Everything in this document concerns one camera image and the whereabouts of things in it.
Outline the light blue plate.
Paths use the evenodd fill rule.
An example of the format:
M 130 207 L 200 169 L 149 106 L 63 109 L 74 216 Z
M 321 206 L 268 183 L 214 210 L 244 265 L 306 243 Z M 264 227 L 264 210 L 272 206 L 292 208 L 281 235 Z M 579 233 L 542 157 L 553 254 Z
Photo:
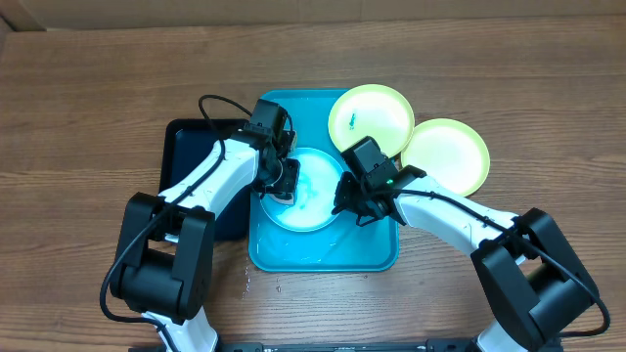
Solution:
M 313 148 L 297 148 L 291 158 L 299 162 L 296 193 L 292 203 L 273 195 L 260 204 L 278 226 L 292 232 L 312 232 L 335 220 L 335 189 L 343 172 L 331 155 Z

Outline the yellow-green plate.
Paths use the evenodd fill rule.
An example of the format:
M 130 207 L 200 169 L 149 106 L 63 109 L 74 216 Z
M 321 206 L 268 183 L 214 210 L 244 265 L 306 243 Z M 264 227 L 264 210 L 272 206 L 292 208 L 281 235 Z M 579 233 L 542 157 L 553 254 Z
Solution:
M 491 158 L 481 136 L 470 126 L 450 118 L 418 124 L 400 154 L 403 166 L 425 171 L 444 188 L 470 196 L 485 182 Z
M 414 127 L 415 116 L 407 99 L 380 84 L 360 85 L 343 93 L 328 120 L 329 135 L 340 152 L 372 137 L 389 157 L 405 149 Z

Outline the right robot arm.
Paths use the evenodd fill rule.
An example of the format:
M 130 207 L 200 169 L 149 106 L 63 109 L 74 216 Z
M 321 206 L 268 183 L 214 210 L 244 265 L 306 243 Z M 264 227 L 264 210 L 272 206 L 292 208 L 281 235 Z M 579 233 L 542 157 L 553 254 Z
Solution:
M 340 155 L 348 169 L 337 184 L 335 212 L 356 214 L 359 227 L 390 218 L 470 258 L 495 318 L 470 351 L 538 351 L 576 336 L 567 326 L 592 306 L 603 322 L 588 334 L 607 330 L 597 285 L 548 213 L 516 215 L 456 195 L 420 168 L 397 168 L 370 136 Z

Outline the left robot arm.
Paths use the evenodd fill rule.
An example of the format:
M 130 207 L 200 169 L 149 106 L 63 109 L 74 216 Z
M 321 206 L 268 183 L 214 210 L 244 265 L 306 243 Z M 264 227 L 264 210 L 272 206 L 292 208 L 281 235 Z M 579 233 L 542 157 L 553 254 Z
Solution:
M 115 322 L 149 324 L 162 351 L 212 351 L 218 336 L 203 304 L 211 280 L 215 223 L 250 188 L 282 204 L 295 201 L 296 133 L 280 105 L 258 100 L 248 118 L 219 132 L 210 154 L 175 186 L 126 204 L 100 307 Z

